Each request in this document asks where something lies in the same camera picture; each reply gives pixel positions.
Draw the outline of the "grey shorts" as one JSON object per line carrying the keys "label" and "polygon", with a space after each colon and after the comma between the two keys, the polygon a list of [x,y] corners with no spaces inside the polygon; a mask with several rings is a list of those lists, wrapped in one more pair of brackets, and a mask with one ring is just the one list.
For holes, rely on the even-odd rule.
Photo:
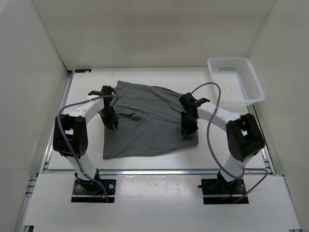
{"label": "grey shorts", "polygon": [[164,87],[118,81],[116,131],[105,129],[103,159],[155,157],[198,145],[198,133],[181,133],[181,94]]}

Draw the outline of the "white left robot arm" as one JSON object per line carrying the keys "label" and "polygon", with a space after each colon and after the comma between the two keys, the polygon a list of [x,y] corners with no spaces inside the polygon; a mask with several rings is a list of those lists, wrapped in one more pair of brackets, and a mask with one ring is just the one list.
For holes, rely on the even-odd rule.
{"label": "white left robot arm", "polygon": [[71,163],[76,178],[84,182],[90,193],[100,190],[101,181],[87,155],[87,124],[99,115],[105,128],[117,130],[118,117],[113,105],[120,97],[113,87],[103,86],[100,91],[90,91],[86,100],[64,106],[55,118],[53,149]]}

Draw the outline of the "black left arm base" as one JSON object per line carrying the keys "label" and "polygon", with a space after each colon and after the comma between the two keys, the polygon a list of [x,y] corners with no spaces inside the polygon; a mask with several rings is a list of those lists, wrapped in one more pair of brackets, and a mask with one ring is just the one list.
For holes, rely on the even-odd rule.
{"label": "black left arm base", "polygon": [[101,185],[93,181],[79,179],[77,173],[72,189],[72,203],[114,203],[116,179],[101,179]]}

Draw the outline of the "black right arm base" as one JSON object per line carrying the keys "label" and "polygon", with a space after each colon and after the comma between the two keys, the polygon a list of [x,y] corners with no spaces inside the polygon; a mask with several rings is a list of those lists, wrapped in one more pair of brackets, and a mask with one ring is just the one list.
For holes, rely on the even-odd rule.
{"label": "black right arm base", "polygon": [[244,180],[235,179],[230,183],[225,183],[224,179],[201,179],[198,188],[202,190],[203,203],[205,205],[223,204],[249,204]]}

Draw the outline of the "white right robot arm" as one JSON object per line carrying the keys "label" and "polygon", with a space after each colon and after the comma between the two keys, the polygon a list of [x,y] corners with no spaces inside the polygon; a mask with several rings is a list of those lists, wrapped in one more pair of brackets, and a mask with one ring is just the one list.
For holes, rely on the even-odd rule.
{"label": "white right robot arm", "polygon": [[199,119],[208,121],[206,135],[212,156],[210,126],[213,124],[226,132],[230,155],[224,166],[218,164],[221,170],[217,175],[217,188],[222,193],[230,192],[234,188],[234,180],[243,177],[247,163],[265,147],[255,117],[250,113],[239,115],[229,112],[206,98],[197,100],[191,93],[182,95],[179,102],[183,107],[181,133],[184,137],[198,130]]}

